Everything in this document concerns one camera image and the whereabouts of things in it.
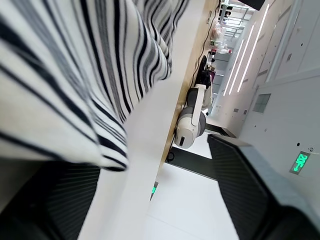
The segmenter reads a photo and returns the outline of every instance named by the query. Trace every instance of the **white ceiling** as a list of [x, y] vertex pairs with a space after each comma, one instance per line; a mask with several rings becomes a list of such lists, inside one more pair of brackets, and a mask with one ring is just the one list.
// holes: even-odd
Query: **white ceiling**
[[[214, 120], [219, 123], [219, 125], [227, 127], [236, 136], [240, 134], [246, 117], [246, 115], [243, 114], [244, 111], [250, 108], [257, 87], [263, 84], [267, 78], [269, 68], [273, 63], [275, 53], [278, 49], [280, 40], [283, 36], [283, 32], [288, 21], [288, 17], [291, 12], [290, 6], [292, 2], [293, 0], [266, 0], [261, 10], [255, 11], [252, 15], [251, 20], [248, 22], [234, 48], [211, 115]], [[256, 43], [256, 47], [253, 52], [247, 72], [244, 75], [246, 65], [249, 61], [250, 54], [252, 52], [268, 4], [269, 9], [267, 11], [263, 27], [260, 31], [260, 35]], [[243, 61], [239, 68], [237, 77], [234, 81], [231, 95], [229, 95], [228, 93], [234, 80], [235, 73], [239, 67], [240, 59], [243, 55], [245, 45], [247, 44], [252, 25], [254, 25], [254, 28], [251, 34], [251, 38], [249, 40], [246, 52], [243, 56]], [[242, 39], [244, 39], [244, 42], [240, 50], [238, 60], [235, 63], [235, 58]], [[223, 96], [223, 90], [225, 90], [226, 88], [227, 81], [230, 77], [230, 73], [234, 64], [235, 67], [230, 79], [228, 89], [226, 90], [227, 93], [225, 96]], [[240, 92], [237, 93], [237, 89], [241, 83], [242, 78], [244, 79], [244, 81], [242, 83]], [[239, 109], [238, 113], [234, 112], [235, 108]]]

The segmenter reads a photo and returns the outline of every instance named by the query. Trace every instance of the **ceiling light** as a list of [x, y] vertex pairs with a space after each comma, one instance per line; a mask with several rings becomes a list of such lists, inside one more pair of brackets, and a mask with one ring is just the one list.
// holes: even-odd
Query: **ceiling light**
[[255, 25], [252, 25], [250, 33], [249, 33], [249, 37], [248, 37], [248, 39], [246, 41], [246, 44], [245, 44], [245, 47], [244, 47], [244, 50], [243, 50], [243, 53], [242, 53], [242, 56], [241, 56], [241, 59], [240, 59], [239, 65], [238, 65], [238, 68], [237, 68], [237, 70], [235, 72], [235, 75], [234, 75], [234, 79], [233, 79], [233, 82], [232, 82], [232, 85], [231, 85], [231, 88], [230, 88], [230, 91], [229, 91], [229, 95], [231, 95], [232, 89], [234, 88], [235, 81], [236, 81], [236, 78], [238, 76], [238, 73], [239, 73], [242, 61], [244, 59], [244, 56], [246, 54], [246, 50], [247, 50], [248, 44], [250, 42], [251, 34], [252, 34], [252, 31], [254, 30], [254, 27], [255, 27]]
[[236, 66], [236, 64], [237, 64], [237, 60], [238, 60], [239, 53], [240, 53], [240, 50], [241, 50], [241, 47], [242, 47], [242, 44], [243, 44], [243, 43], [244, 43], [244, 40], [242, 39], [241, 44], [240, 44], [240, 47], [239, 47], [239, 50], [238, 50], [238, 53], [236, 54], [236, 57], [235, 57], [235, 61], [234, 61], [234, 64], [233, 64], [233, 67], [232, 67], [232, 70], [231, 70], [231, 73], [230, 73], [228, 82], [226, 83], [226, 87], [225, 87], [225, 91], [224, 91], [224, 93], [223, 93], [223, 96], [226, 95], [227, 89], [228, 89], [228, 87], [229, 87], [230, 79], [231, 79], [232, 74], [234, 73], [234, 69], [235, 69], [235, 66]]
[[242, 78], [241, 78], [241, 81], [240, 81], [240, 84], [239, 84], [237, 93], [240, 92], [242, 83], [244, 82], [244, 79], [245, 79], [245, 76], [246, 76], [246, 73], [247, 73], [249, 64], [250, 64], [250, 62], [251, 62], [251, 58], [252, 58], [252, 56], [253, 56], [253, 54], [254, 54], [254, 51], [255, 51], [255, 48], [256, 48], [256, 45], [257, 45], [257, 42], [258, 42], [258, 39], [259, 39], [261, 30], [262, 30], [262, 27], [263, 27], [263, 25], [264, 25], [264, 22], [265, 22], [265, 19], [266, 19], [268, 10], [269, 10], [269, 4], [266, 6], [266, 9], [265, 9], [265, 12], [264, 12], [264, 15], [263, 15], [261, 24], [260, 24], [260, 28], [259, 28], [258, 34], [256, 35], [256, 38], [255, 38], [255, 41], [254, 41], [254, 45], [253, 45], [253, 48], [252, 48], [251, 53], [250, 53], [250, 56], [249, 56], [249, 60], [248, 60], [248, 62], [247, 62], [247, 64], [246, 64], [246, 66], [245, 66], [245, 69], [244, 69], [244, 72], [243, 72], [243, 75], [242, 75]]

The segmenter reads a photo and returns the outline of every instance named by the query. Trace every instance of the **white wall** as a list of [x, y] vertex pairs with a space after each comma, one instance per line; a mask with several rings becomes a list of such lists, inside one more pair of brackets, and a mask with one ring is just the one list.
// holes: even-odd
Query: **white wall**
[[143, 240], [237, 240], [215, 180], [165, 163]]
[[[291, 14], [291, 8], [281, 18], [280, 16], [290, 5], [292, 5], [293, 2], [293, 0], [266, 0], [261, 10], [254, 12], [251, 20], [248, 22], [245, 30], [243, 31], [243, 34], [239, 37], [239, 41], [236, 44], [235, 50], [232, 53], [229, 65], [227, 67], [227, 71], [224, 74], [224, 79], [220, 88], [220, 92], [214, 103], [215, 106], [213, 106], [211, 115], [214, 118], [214, 120], [218, 122], [218, 125], [225, 126], [236, 136], [240, 134], [243, 123], [246, 118], [246, 115], [244, 115], [244, 111], [250, 108], [257, 87], [262, 85], [266, 81], [268, 74], [262, 74], [260, 76], [258, 75], [259, 73], [263, 73], [263, 71], [265, 70], [269, 71], [271, 65], [274, 62], [274, 57], [277, 52], [278, 46], [280, 44], [281, 39], [284, 37], [284, 30], [286, 27], [288, 27], [287, 22]], [[237, 93], [238, 87], [241, 82], [241, 78], [243, 77], [245, 72], [245, 67], [247, 65], [247, 62], [249, 61], [251, 50], [253, 49], [254, 42], [258, 35], [258, 31], [267, 4], [271, 5], [267, 12], [264, 25], [261, 29], [261, 33], [259, 35], [260, 40], [256, 44], [250, 65], [247, 69], [246, 75], [244, 76], [244, 80], [248, 79], [248, 81], [242, 84], [240, 92]], [[244, 54], [242, 65], [240, 66], [238, 75], [235, 79], [232, 93], [231, 95], [229, 95], [229, 90], [235, 78], [236, 71], [240, 64], [240, 59], [243, 55], [245, 45], [249, 37], [250, 29], [253, 24], [255, 24], [255, 26], [247, 50]], [[244, 42], [240, 50], [238, 60], [235, 63], [235, 58], [242, 39], [244, 39]], [[233, 74], [231, 76], [228, 89], [226, 89], [226, 85], [234, 64], [235, 68], [233, 70]]]
[[[255, 146], [320, 215], [320, 2], [300, 1], [291, 38], [270, 80], [257, 91], [271, 94], [264, 113], [249, 111], [239, 138]], [[311, 153], [295, 175], [300, 151]]]
[[159, 169], [205, 0], [191, 0], [173, 40], [172, 74], [158, 82], [129, 116], [126, 172], [101, 171], [80, 240], [141, 240], [150, 191]]

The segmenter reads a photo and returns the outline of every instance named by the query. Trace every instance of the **striped shirt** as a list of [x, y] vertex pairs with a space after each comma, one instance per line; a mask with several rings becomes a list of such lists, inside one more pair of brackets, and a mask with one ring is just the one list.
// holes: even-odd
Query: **striped shirt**
[[171, 74], [188, 0], [1, 0], [0, 158], [128, 166], [123, 123]]

